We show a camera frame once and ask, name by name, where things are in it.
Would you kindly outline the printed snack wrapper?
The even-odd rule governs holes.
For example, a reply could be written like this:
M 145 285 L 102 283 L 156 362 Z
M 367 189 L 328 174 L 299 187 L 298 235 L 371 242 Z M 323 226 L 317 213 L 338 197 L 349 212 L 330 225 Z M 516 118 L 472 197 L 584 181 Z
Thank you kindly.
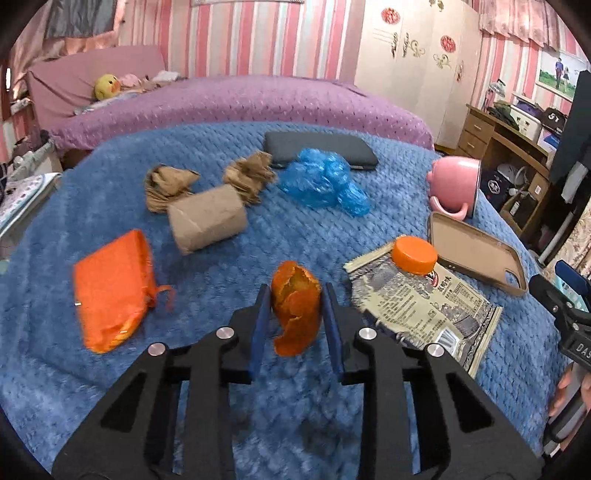
M 503 308 L 439 264 L 426 276 L 399 269 L 391 251 L 387 244 L 344 265 L 353 306 L 402 343 L 440 344 L 476 376 Z

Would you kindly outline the orange plastic bag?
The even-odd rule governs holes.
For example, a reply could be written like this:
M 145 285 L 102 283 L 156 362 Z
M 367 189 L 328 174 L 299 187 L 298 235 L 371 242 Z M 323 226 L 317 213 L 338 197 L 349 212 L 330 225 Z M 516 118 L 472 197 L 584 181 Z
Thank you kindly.
M 156 283 L 144 234 L 131 230 L 73 266 L 73 291 L 84 345 L 105 354 L 139 327 L 158 295 L 174 297 L 169 285 Z

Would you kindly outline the brown cardboard roll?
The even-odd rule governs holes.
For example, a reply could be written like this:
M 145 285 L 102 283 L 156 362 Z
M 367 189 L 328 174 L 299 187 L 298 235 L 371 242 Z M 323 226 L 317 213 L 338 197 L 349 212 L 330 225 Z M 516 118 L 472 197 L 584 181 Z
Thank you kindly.
M 228 184 L 172 202 L 167 215 L 182 255 L 231 238 L 249 225 L 242 199 Z

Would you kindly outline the floral curtain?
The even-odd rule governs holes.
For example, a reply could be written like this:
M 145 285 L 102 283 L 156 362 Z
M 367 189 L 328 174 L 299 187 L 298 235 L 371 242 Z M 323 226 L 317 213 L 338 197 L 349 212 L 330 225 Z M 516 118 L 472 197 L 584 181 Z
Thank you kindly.
M 543 276 L 553 283 L 556 277 L 555 266 L 559 260 L 564 260 L 583 277 L 590 278 L 590 250 L 591 202 L 588 202 L 572 233 L 559 249 L 558 253 L 550 262 L 550 264 L 543 270 Z

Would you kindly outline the tan phone case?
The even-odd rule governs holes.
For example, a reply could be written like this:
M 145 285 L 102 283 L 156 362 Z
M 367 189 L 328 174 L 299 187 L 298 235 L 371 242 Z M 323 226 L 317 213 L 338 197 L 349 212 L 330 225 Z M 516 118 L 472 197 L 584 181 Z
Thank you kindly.
M 465 222 L 432 212 L 429 239 L 446 268 L 499 288 L 513 296 L 528 291 L 518 252 Z

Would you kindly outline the dark hanging coat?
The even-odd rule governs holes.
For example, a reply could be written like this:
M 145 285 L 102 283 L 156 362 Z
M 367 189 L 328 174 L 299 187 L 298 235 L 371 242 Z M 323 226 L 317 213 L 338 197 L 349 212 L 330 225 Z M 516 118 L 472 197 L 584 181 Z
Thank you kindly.
M 562 199 L 570 204 L 590 173 L 590 82 L 589 71 L 578 77 L 575 97 L 550 169 L 550 182 L 565 181 Z

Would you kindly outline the orange bottle cap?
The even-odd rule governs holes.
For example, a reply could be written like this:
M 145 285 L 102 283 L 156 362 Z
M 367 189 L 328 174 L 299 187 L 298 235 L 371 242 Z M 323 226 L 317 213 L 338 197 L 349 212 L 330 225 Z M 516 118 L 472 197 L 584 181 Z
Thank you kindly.
M 415 236 L 400 236 L 394 240 L 391 257 L 399 269 L 426 276 L 434 270 L 438 252 L 427 240 Z

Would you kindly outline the pink metal-lined mug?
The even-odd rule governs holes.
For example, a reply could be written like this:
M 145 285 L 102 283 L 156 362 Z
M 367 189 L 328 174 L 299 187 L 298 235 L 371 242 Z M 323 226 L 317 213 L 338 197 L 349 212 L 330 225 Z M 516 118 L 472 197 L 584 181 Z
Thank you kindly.
M 427 173 L 431 210 L 458 221 L 474 214 L 481 180 L 481 161 L 462 156 L 444 156 Z

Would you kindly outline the white storage box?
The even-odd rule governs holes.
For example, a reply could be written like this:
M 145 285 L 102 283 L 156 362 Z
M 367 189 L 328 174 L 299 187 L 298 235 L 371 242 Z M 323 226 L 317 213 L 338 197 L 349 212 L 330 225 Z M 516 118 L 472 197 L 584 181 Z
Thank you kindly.
M 519 132 L 523 136 L 527 137 L 534 143 L 539 141 L 542 124 L 536 117 L 521 110 L 516 105 L 511 105 L 511 116 L 518 125 Z

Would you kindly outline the blue fuzzy blanket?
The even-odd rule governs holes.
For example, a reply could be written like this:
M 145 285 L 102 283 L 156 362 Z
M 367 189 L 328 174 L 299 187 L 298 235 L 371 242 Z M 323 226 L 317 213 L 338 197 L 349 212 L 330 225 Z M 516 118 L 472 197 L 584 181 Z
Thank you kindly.
M 195 190 L 221 185 L 235 160 L 259 151 L 269 123 L 185 125 L 103 143 L 67 171 L 12 254 L 1 277 L 1 405 L 23 442 L 50 466 L 96 402 L 150 344 L 180 347 L 249 306 L 262 284 L 330 282 L 352 295 L 346 263 L 403 236 L 428 234 L 426 176 L 435 152 L 366 135 L 378 166 L 353 180 L 368 214 L 314 209 L 271 184 L 247 209 L 245 230 L 190 254 L 180 252 L 168 218 L 146 206 L 156 166 L 198 174 Z M 131 231 L 141 232 L 166 291 L 120 346 L 106 354 L 83 340 L 74 267 Z M 242 479 L 352 479 L 359 465 L 361 387 L 339 385 L 324 334 L 301 355 L 266 344 L 262 371 L 230 390 L 232 441 Z

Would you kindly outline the crumpled blue plastic bag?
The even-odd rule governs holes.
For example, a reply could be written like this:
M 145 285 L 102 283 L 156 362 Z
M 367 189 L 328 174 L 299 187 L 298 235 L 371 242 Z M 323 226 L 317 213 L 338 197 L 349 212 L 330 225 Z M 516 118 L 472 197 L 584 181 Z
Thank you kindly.
M 280 174 L 279 188 L 310 208 L 339 208 L 352 217 L 370 213 L 369 196 L 353 179 L 349 163 L 335 152 L 301 150 Z

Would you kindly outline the cream wardrobe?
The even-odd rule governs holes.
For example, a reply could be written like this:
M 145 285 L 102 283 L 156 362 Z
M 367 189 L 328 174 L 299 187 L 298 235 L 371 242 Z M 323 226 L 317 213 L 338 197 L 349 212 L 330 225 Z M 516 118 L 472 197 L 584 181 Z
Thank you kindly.
M 367 1 L 355 85 L 457 147 L 476 83 L 479 14 L 465 1 Z

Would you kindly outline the purple dotted bed cover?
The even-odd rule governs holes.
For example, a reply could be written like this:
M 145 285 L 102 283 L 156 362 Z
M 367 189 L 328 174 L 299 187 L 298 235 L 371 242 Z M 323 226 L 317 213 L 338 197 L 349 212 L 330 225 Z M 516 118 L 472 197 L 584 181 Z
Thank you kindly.
M 229 76 L 177 81 L 48 128 L 57 149 L 93 150 L 121 135 L 180 124 L 305 123 L 434 147 L 427 123 L 408 110 L 338 81 Z

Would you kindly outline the yellow duck plush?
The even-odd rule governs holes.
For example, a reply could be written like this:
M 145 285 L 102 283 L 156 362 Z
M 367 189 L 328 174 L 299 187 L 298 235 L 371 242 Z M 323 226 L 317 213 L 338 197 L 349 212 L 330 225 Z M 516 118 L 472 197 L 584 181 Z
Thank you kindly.
M 105 74 L 95 81 L 93 91 L 98 101 L 108 100 L 121 92 L 121 84 L 115 75 Z

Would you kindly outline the grey hanging cloth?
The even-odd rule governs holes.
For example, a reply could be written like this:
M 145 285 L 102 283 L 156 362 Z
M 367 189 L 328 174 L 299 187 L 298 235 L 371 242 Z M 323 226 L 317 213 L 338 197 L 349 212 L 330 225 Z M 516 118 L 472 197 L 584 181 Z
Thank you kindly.
M 90 38 L 114 27 L 116 0 L 54 0 L 45 39 Z

